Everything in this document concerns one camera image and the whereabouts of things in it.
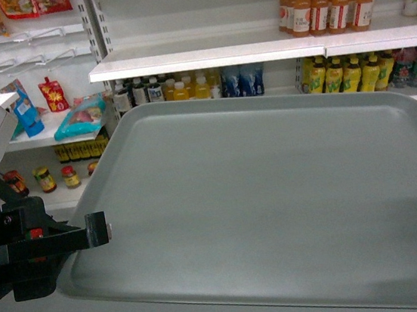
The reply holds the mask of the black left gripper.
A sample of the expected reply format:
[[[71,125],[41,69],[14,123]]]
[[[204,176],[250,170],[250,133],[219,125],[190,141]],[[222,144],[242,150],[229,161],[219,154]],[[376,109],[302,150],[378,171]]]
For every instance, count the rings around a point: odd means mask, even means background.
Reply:
[[[89,248],[109,243],[103,211],[85,215],[85,235]],[[16,301],[49,296],[67,255],[84,247],[83,229],[52,220],[39,198],[1,206],[0,300],[9,292]]]

